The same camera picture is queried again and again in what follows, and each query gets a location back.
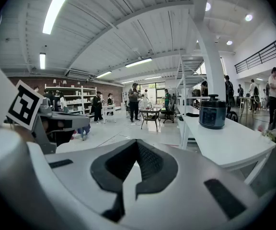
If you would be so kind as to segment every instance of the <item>railing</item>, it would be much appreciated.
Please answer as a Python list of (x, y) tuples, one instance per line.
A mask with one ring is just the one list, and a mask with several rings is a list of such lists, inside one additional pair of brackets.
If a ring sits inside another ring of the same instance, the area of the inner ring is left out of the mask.
[(254, 55), (236, 64), (236, 72), (240, 73), (252, 67), (256, 67), (257, 65), (263, 64), (273, 58), (276, 58), (276, 40)]

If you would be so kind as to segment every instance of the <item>bag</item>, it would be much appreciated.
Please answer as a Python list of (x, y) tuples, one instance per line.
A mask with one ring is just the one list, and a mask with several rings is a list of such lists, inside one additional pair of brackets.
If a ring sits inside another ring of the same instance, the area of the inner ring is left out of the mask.
[(259, 95), (259, 91), (258, 91), (257, 86), (255, 86), (255, 88), (254, 88), (254, 95)]

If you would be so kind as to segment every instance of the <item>rice cooker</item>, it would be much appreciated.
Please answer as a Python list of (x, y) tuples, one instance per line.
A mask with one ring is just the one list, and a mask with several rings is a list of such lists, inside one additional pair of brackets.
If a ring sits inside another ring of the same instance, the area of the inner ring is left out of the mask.
[(199, 123), (205, 128), (220, 129), (224, 126), (226, 102), (216, 99), (217, 94), (210, 94), (209, 100), (202, 100)]

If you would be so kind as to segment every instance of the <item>person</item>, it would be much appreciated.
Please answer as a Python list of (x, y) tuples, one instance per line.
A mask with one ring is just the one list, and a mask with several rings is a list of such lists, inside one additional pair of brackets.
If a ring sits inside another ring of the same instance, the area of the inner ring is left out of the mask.
[(230, 77), (228, 75), (226, 75), (225, 77), (225, 96), (226, 96), (226, 104), (227, 104), (227, 112), (230, 112), (231, 106), (230, 106), (230, 102), (229, 102), (229, 98), (233, 98), (232, 100), (234, 100), (234, 88), (233, 88), (233, 84), (230, 81)]
[(168, 106), (170, 101), (170, 94), (167, 89), (165, 89), (165, 97), (163, 98), (165, 99), (165, 106)]
[(254, 92), (256, 91), (255, 88), (257, 88), (256, 83), (254, 82), (254, 79), (251, 79), (251, 84), (249, 87), (249, 92), (250, 92), (250, 97), (251, 97), (251, 107), (250, 107), (250, 112), (252, 111), (252, 106), (254, 106), (254, 113), (256, 113), (257, 110), (257, 103), (254, 99)]
[(201, 96), (208, 96), (208, 86), (207, 81), (201, 83)]
[(148, 90), (144, 90), (144, 98), (143, 99), (146, 99), (148, 100), (148, 102), (150, 101), (149, 98), (148, 98)]
[(242, 88), (242, 85), (238, 84), (238, 86), (239, 86), (239, 88), (238, 88), (239, 97), (243, 97), (243, 88)]
[(60, 96), (61, 111), (64, 112), (64, 113), (68, 113), (69, 109), (67, 107), (67, 102), (66, 102), (66, 99), (64, 97), (64, 94), (62, 92), (60, 92), (59, 96)]
[(38, 86), (35, 86), (35, 87), (34, 87), (34, 91), (39, 92), (39, 87), (38, 87)]
[(135, 120), (140, 121), (138, 119), (138, 97), (139, 93), (137, 90), (137, 85), (135, 82), (132, 85), (132, 88), (128, 91), (128, 99), (129, 99), (129, 108), (130, 108), (130, 121), (133, 123), (134, 120), (134, 112), (135, 112)]
[[(107, 99), (107, 105), (112, 105), (113, 103), (114, 103), (113, 94), (109, 93), (108, 94), (108, 99)], [(109, 113), (111, 113), (111, 115), (114, 115), (114, 112), (107, 112), (106, 115), (108, 115)]]
[(274, 110), (276, 109), (276, 67), (272, 68), (271, 75), (268, 79), (269, 82), (269, 107), (270, 107), (270, 121), (269, 127), (273, 122)]
[(45, 90), (45, 94), (43, 95), (43, 97), (48, 98), (50, 100), (50, 105), (53, 106), (53, 100), (54, 100), (54, 96), (53, 96), (53, 92), (50, 90)]
[(101, 109), (102, 109), (102, 100), (101, 100), (101, 92), (97, 91), (96, 96), (92, 100), (92, 105), (94, 107), (94, 121), (99, 123), (98, 120), (103, 120)]

